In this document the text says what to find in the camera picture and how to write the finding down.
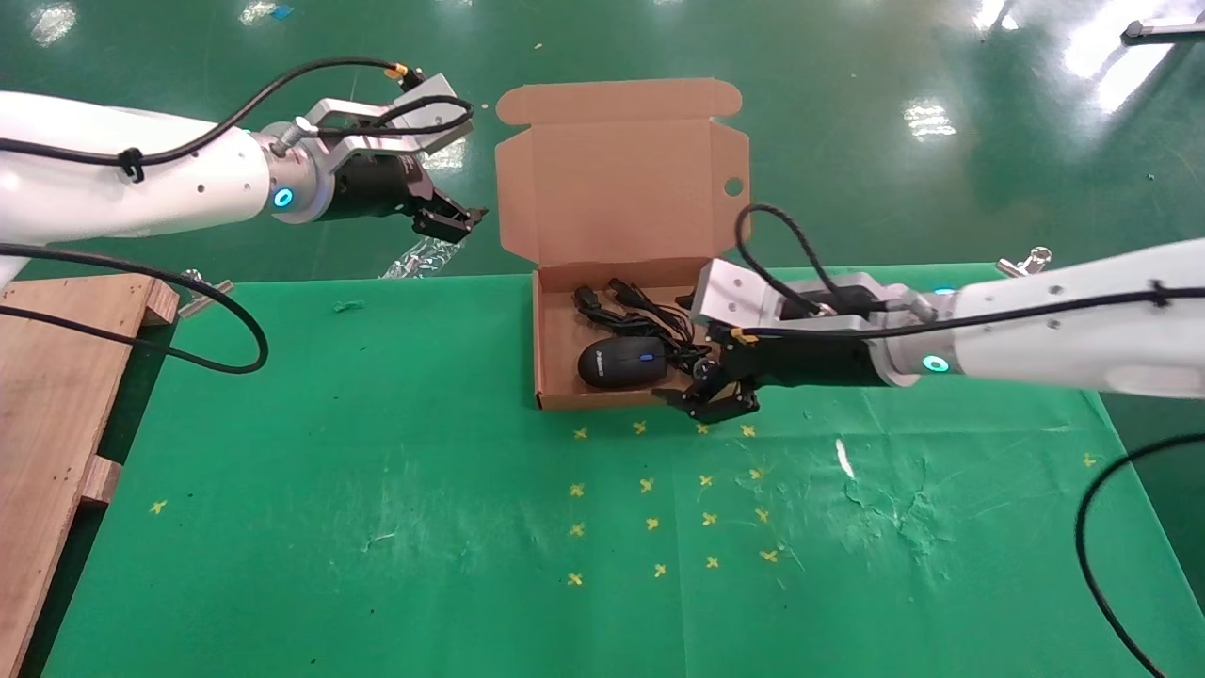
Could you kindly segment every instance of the cable tie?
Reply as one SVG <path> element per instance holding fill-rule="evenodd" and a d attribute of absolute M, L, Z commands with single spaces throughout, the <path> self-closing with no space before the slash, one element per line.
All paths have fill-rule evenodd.
<path fill-rule="evenodd" d="M 142 171 L 142 151 L 131 146 L 117 154 L 117 161 L 122 163 L 125 176 L 134 177 L 134 183 L 141 183 L 147 177 Z"/>
<path fill-rule="evenodd" d="M 1152 279 L 1151 290 L 1153 291 L 1151 300 L 1154 302 L 1154 307 L 1165 308 L 1171 305 L 1171 297 L 1168 295 L 1168 288 L 1163 285 L 1163 282 Z"/>

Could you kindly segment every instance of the green mat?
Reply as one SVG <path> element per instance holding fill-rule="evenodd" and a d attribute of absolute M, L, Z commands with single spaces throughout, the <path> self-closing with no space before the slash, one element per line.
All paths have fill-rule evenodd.
<path fill-rule="evenodd" d="M 1077 497 L 1122 452 L 1095 395 L 765 390 L 707 430 L 541 413 L 528 284 L 240 284 L 268 367 L 164 366 L 46 674 L 1142 674 L 1075 566 Z M 251 355 L 221 308 L 175 344 Z M 1169 674 L 1201 674 L 1205 624 L 1138 478 L 1099 505 L 1118 614 Z"/>

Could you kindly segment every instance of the metal bolt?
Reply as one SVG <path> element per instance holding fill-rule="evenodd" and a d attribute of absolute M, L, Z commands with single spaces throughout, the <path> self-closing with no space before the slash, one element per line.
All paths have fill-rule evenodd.
<path fill-rule="evenodd" d="M 317 135 L 318 128 L 312 122 L 298 116 L 289 123 L 288 129 L 281 132 L 280 140 L 274 141 L 269 147 L 277 158 L 283 158 L 288 149 L 296 146 L 299 141 Z"/>

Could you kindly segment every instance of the blue indicator light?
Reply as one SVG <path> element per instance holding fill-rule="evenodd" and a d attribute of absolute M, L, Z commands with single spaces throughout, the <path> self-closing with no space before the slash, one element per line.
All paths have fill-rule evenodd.
<path fill-rule="evenodd" d="M 924 356 L 921 361 L 929 372 L 950 372 L 950 364 L 937 356 Z"/>
<path fill-rule="evenodd" d="M 276 205 L 277 207 L 283 208 L 289 206 L 289 204 L 292 202 L 293 202 L 292 188 L 281 188 L 280 190 L 276 191 L 275 195 L 272 195 L 272 204 Z"/>

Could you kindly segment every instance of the clear plastic wrap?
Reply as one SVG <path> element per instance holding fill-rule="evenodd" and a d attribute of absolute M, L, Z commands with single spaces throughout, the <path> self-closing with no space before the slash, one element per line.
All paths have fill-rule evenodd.
<path fill-rule="evenodd" d="M 381 277 L 428 277 L 435 275 L 460 248 L 462 242 L 445 242 L 423 237 L 389 267 Z"/>

